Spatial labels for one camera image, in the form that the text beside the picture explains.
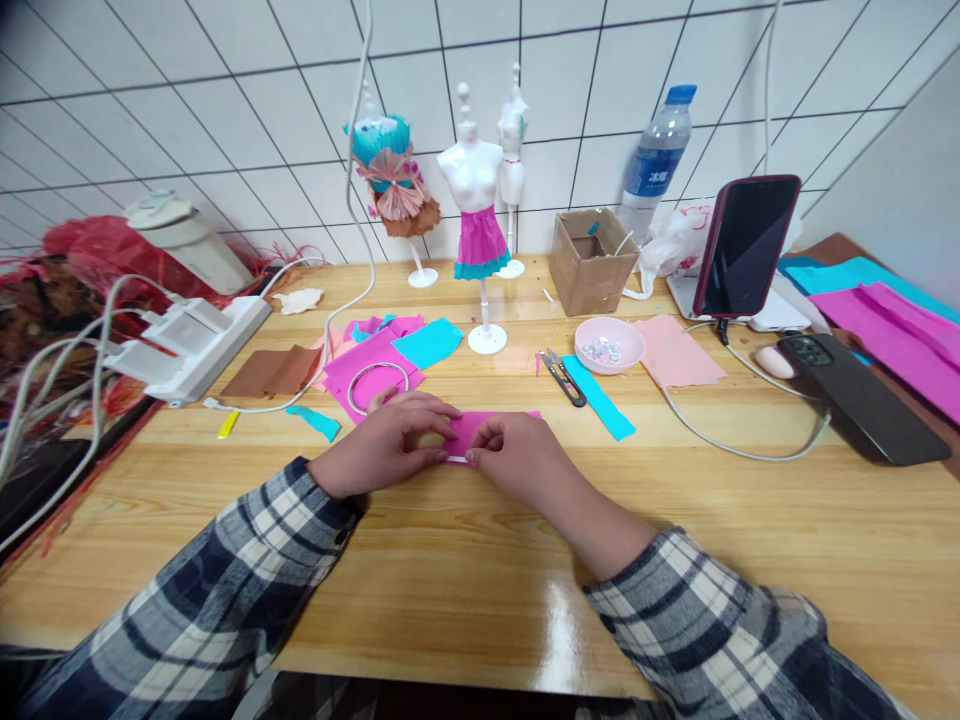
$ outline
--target cardboard box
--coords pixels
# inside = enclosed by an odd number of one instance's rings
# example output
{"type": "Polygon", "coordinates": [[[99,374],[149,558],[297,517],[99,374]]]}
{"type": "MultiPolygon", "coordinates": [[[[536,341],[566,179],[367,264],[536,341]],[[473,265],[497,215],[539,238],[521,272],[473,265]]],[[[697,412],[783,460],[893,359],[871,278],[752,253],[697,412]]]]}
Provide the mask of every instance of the cardboard box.
{"type": "Polygon", "coordinates": [[[550,274],[567,316],[617,309],[620,293],[640,257],[633,238],[614,257],[626,235],[607,208],[557,214],[550,274]],[[597,222],[599,226],[591,235],[589,231],[597,222]]]}

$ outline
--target ring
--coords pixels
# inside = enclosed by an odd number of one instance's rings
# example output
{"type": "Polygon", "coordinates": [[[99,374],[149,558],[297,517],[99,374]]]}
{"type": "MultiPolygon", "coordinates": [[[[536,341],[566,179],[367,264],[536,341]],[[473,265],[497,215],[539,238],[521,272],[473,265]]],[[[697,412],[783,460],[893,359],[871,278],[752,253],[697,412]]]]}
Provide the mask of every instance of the ring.
{"type": "Polygon", "coordinates": [[[403,391],[406,392],[407,390],[410,389],[410,376],[407,375],[407,371],[404,370],[399,365],[395,363],[386,363],[386,362],[373,363],[373,365],[367,365],[363,370],[361,370],[360,372],[358,372],[356,375],[353,376],[353,380],[351,380],[350,384],[347,386],[347,403],[349,403],[350,408],[358,415],[363,415],[364,417],[366,417],[367,411],[361,410],[360,408],[358,408],[357,403],[354,402],[353,400],[353,390],[357,386],[357,380],[363,377],[364,373],[367,373],[373,370],[374,368],[378,368],[378,367],[392,367],[395,370],[399,370],[401,373],[403,373],[403,391]]]}

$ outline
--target black smartphone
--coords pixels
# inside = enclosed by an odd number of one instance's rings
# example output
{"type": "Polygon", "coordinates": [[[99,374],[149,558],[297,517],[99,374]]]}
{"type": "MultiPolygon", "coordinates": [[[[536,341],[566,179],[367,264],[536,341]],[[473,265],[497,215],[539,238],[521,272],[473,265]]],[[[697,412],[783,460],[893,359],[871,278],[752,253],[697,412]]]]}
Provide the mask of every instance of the black smartphone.
{"type": "Polygon", "coordinates": [[[832,335],[777,342],[803,392],[830,403],[833,427],[862,455],[890,465],[946,460],[950,446],[832,335]]]}
{"type": "Polygon", "coordinates": [[[742,178],[721,188],[693,299],[694,313],[736,318],[763,309],[799,194],[796,175],[742,178]]]}

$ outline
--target mannequin base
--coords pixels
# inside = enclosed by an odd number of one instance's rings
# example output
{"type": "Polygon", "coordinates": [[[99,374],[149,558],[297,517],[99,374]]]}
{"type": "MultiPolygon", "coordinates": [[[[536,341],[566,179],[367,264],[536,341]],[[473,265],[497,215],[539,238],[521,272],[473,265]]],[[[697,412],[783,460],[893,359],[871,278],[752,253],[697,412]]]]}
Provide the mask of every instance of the mannequin base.
{"type": "Polygon", "coordinates": [[[490,325],[490,332],[477,325],[467,336],[467,344],[478,355],[494,355],[507,346],[507,331],[499,325],[490,325]]]}
{"type": "Polygon", "coordinates": [[[522,262],[514,258],[507,263],[505,268],[497,272],[497,277],[503,278],[504,280],[513,280],[523,275],[526,269],[522,262]]]}
{"type": "Polygon", "coordinates": [[[407,282],[410,283],[411,287],[425,288],[433,285],[438,277],[440,277],[439,273],[433,268],[424,268],[423,270],[414,270],[410,273],[407,282]]]}

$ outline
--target white mouse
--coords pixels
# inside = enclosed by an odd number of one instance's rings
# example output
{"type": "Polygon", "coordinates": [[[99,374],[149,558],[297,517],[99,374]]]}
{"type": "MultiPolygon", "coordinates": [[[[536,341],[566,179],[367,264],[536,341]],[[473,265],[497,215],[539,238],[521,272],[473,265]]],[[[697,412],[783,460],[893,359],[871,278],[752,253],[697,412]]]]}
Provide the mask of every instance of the white mouse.
{"type": "Polygon", "coordinates": [[[753,354],[753,359],[757,364],[767,371],[768,375],[773,375],[780,380],[789,380],[795,378],[799,373],[793,369],[789,361],[780,354],[776,347],[770,345],[760,348],[753,354]]]}

